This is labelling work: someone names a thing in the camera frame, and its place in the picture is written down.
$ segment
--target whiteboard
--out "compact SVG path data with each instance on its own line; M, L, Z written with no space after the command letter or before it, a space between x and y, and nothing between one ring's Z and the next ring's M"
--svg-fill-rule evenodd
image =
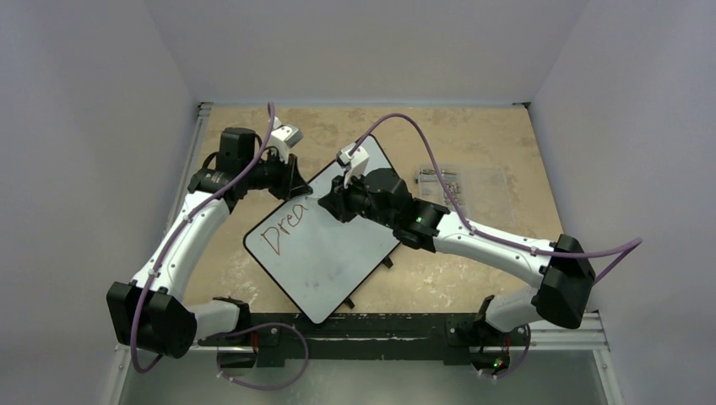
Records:
M392 167L373 136L366 173ZM356 216L341 224L318 206L331 180L343 174L335 160L309 184L310 196L284 202L244 236L244 247L314 323L328 318L399 242L393 231Z

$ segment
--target table surface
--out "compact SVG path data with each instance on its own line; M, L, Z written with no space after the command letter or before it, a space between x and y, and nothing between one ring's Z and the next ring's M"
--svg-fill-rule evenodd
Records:
M299 157L304 178L316 175L336 152L355 141L379 117L402 112L415 119L426 134L438 164L504 172L504 190L480 195L482 204L511 210L509 223L496 226L528 237L556 239L561 233L554 199L524 108L279 108L283 123L298 126L304 139L292 152ZM227 127L248 127L261 136L267 125L263 107L214 107L209 116L199 162L218 150ZM410 191L419 165L430 162L420 138L406 121L390 119L373 134ZM249 192L209 242L187 286L185 305L217 296L244 300L255 312L298 312L278 285L243 247L244 234L281 201L268 192ZM489 294L504 294L525 284L505 272L468 259L414 251L399 246L394 266L380 266L351 295L355 309L337 312L475 312Z

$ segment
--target black bracket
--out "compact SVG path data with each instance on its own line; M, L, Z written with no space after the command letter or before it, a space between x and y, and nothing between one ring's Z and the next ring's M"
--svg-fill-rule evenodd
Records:
M381 264L387 268L391 268L393 266L393 261L390 260L390 256L385 256L381 261Z
M253 317L261 318L261 314L254 314ZM236 330L244 330L248 329L251 325L244 325L243 327L238 327ZM259 329L256 331L256 335L258 337L258 346L260 348L275 348L279 346L280 340L281 340L281 333L286 332L282 330L281 327L266 327L264 329ZM247 333L241 336L236 337L208 337L203 340L198 341L199 346L251 346L251 333Z
M475 322L475 316L472 315L448 318L445 321L447 345L451 347L500 348L505 344L507 335L510 337L512 346L524 346L527 344L527 334L524 327L517 327L509 333L491 333L481 331L482 325L480 322Z
M346 304L349 308L353 309L355 308L355 304L353 303L353 300L350 297L346 297L343 301L344 304Z
M320 325L305 315L253 313L252 324L282 322L306 337L311 359L437 360L444 365L471 365L469 346L447 342L446 320L473 319L475 314L334 314ZM236 346L216 339L201 346ZM303 344L291 331L263 329L258 336L257 367L283 367L303 359Z

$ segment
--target gray wall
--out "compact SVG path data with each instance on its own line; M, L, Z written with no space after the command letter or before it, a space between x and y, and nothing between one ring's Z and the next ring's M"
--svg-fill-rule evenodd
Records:
M532 100L587 0L147 0L200 100Z
M713 0L592 0L531 108L566 231L645 239L594 293L632 404L716 394L714 21Z
M0 402L97 403L194 101L139 0L4 2L0 55Z

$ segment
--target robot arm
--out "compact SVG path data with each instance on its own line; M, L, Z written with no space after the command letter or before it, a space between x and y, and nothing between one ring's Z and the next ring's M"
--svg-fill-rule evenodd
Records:
M266 159L259 160L251 171L221 198L205 205L183 230L171 240L174 230L199 204L232 181L252 160L257 135L245 128L227 128L221 133L220 150L204 162L189 182L178 218L165 234L151 258L134 274L130 283L114 283L107 293L117 341L129 345L134 311L142 288L146 285L157 256L170 244L160 271L142 307L138 329L138 347L157 354L182 357L191 344L220 332L237 328L248 317L248 305L238 300L217 298L208 303L185 307L182 304L187 283L199 258L214 233L228 218L248 190L268 191L278 199L288 200L311 192L298 172L297 158L288 150L302 138L298 128L279 125L271 133ZM210 160L215 157L215 168Z
M352 162L345 161L344 165L349 171ZM465 229L456 213L413 198L393 169L377 169L364 176L360 170L352 173L350 181L346 181L345 175L336 176L331 192L318 201L338 221L349 222L360 215L389 227L403 245L468 257L506 271L528 285L514 294L487 297L475 319L478 327L486 324L499 332L509 332L541 319L560 327L579 327L594 284L594 270L587 260L531 255L474 235ZM543 251L583 251L567 235L551 242L470 224L488 234Z

